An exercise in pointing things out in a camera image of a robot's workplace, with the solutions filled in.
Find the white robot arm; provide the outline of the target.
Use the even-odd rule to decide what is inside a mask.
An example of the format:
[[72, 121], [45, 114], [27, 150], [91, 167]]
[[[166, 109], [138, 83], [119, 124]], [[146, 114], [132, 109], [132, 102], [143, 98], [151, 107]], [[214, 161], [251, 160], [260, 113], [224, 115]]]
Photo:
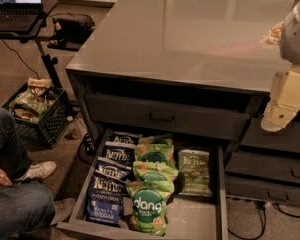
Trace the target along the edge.
[[277, 132], [285, 128], [300, 111], [300, 0], [292, 7], [281, 28], [280, 55], [292, 63], [287, 72], [276, 72], [270, 101], [263, 112], [261, 128]]

